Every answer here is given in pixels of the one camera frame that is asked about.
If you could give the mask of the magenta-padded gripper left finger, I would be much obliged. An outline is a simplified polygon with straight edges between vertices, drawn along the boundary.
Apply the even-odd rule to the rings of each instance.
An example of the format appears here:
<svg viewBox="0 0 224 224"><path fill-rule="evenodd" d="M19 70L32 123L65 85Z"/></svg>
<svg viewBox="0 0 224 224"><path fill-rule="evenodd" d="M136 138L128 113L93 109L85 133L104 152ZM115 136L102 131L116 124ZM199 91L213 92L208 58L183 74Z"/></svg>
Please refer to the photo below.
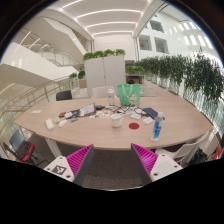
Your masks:
<svg viewBox="0 0 224 224"><path fill-rule="evenodd" d="M44 170L81 186L94 155L92 144L81 148L69 156L58 156Z"/></svg>

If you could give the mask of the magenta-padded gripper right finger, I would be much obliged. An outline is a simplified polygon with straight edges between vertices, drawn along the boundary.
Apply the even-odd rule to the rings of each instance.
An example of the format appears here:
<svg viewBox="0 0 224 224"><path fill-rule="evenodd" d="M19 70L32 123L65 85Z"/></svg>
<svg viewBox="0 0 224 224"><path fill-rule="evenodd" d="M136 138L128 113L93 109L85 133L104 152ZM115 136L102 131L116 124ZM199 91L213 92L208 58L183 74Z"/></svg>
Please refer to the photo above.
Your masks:
<svg viewBox="0 0 224 224"><path fill-rule="evenodd" d="M134 143L131 144L131 154L136 162L143 186L182 169L168 155L156 154Z"/></svg>

